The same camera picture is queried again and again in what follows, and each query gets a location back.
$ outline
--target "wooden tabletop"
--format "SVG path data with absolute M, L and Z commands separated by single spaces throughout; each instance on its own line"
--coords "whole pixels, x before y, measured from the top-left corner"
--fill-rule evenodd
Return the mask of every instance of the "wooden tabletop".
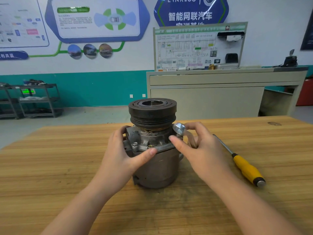
M 290 117 L 201 120 L 264 175 L 254 188 L 313 233 L 313 125 Z M 280 123 L 281 126 L 268 122 Z M 0 234 L 39 234 L 94 176 L 110 133 L 123 124 L 43 127 L 0 152 Z M 221 200 L 184 158 L 164 189 L 132 181 L 104 206 L 90 234 L 241 234 Z

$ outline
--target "black pulley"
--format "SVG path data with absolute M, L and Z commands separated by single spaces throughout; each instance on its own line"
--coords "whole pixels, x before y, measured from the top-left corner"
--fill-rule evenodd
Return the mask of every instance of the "black pulley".
M 177 102 L 165 98 L 149 98 L 129 103 L 131 122 L 145 130 L 168 128 L 176 120 Z

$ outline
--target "yellow screwdriver handle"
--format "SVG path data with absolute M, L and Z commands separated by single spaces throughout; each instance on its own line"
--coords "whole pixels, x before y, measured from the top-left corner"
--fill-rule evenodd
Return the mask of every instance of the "yellow screwdriver handle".
M 233 154 L 232 156 L 244 177 L 247 178 L 252 184 L 257 187 L 263 187 L 266 184 L 264 177 L 258 169 L 256 169 L 256 167 L 252 166 L 247 160 L 237 154 Z

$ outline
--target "hand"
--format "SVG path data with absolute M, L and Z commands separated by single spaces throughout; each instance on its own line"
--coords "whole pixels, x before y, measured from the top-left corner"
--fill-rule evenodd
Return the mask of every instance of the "hand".
M 101 166 L 91 182 L 100 186 L 109 198 L 120 191 L 135 171 L 157 153 L 157 149 L 151 148 L 130 158 L 123 145 L 123 134 L 128 127 L 123 126 L 111 134 Z
M 185 124 L 186 129 L 195 129 L 198 137 L 195 141 L 198 148 L 193 149 L 185 142 L 175 136 L 170 136 L 174 144 L 190 162 L 194 171 L 209 186 L 218 182 L 225 175 L 232 174 L 225 161 L 220 142 L 207 130 L 201 122 L 190 122 Z

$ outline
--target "floor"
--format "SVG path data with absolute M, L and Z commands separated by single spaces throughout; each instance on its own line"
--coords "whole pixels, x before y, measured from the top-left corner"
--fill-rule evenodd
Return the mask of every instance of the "floor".
M 296 107 L 293 117 L 313 124 L 313 106 Z M 58 118 L 0 119 L 0 149 L 43 126 L 124 122 L 130 122 L 128 106 L 65 108 Z

